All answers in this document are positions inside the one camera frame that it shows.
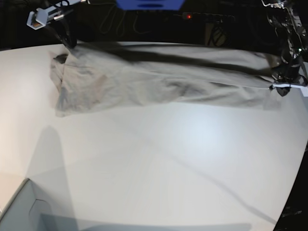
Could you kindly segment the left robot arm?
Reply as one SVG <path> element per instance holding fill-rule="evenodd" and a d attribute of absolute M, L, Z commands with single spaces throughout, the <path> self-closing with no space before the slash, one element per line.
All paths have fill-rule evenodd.
<path fill-rule="evenodd" d="M 273 67 L 272 88 L 283 97 L 291 88 L 308 96 L 308 71 L 304 57 L 308 54 L 308 2 L 306 0 L 263 0 L 268 8 L 268 22 L 282 40 L 278 66 Z"/>

